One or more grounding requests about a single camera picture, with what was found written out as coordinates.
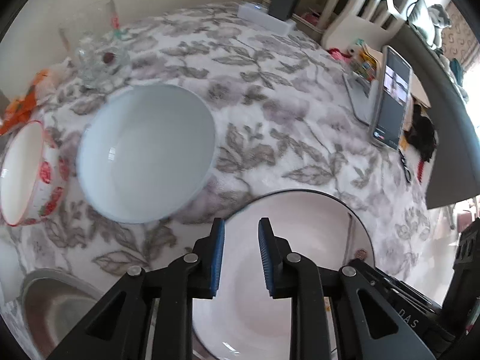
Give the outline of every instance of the floral tablecloth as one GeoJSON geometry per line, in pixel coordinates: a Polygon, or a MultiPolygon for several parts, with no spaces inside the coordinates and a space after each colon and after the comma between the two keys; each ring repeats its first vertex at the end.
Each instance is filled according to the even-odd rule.
{"type": "MultiPolygon", "coordinates": [[[[107,291],[133,264],[156,269],[190,251],[215,216],[272,191],[311,188],[349,205],[369,232],[377,266],[407,277],[430,235],[417,180],[406,184],[397,152],[369,143],[337,61],[299,31],[280,37],[238,19],[237,7],[181,9],[122,28],[131,77],[109,92],[157,81],[181,85],[205,100],[216,123],[218,159],[208,184],[161,221],[115,223],[85,200],[75,173],[77,146],[109,93],[85,88],[65,62],[68,77],[36,117],[70,161],[68,194],[49,220],[0,230],[24,274],[54,268],[107,291]]],[[[14,300],[1,313],[35,359],[19,308],[14,300]]]]}

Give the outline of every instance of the glass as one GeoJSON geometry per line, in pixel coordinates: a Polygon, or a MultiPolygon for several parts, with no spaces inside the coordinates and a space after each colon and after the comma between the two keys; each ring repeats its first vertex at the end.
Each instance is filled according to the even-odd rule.
{"type": "Polygon", "coordinates": [[[88,5],[63,21],[58,30],[87,88],[108,91],[128,76],[130,59],[119,38],[113,0],[88,5]]]}

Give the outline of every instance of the chair back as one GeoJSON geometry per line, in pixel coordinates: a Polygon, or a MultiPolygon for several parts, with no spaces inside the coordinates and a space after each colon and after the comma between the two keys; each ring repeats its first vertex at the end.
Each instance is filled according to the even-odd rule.
{"type": "Polygon", "coordinates": [[[349,0],[322,38],[326,50],[347,50],[357,39],[381,50],[407,20],[407,9],[417,0],[349,0]]]}

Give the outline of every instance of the stainless steel bowl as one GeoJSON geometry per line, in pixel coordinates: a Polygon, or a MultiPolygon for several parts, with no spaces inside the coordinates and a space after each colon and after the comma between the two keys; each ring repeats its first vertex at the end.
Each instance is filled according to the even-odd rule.
{"type": "Polygon", "coordinates": [[[27,329],[46,358],[102,294],[69,274],[39,269],[26,276],[21,297],[27,329]]]}

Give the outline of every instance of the white power strip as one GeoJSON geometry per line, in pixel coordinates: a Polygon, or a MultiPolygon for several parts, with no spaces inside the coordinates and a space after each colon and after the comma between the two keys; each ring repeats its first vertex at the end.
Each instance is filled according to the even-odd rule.
{"type": "Polygon", "coordinates": [[[238,7],[237,16],[240,19],[251,21],[276,33],[280,36],[287,36],[295,29],[296,23],[292,19],[282,21],[270,16],[267,8],[253,3],[244,3],[238,7]]]}

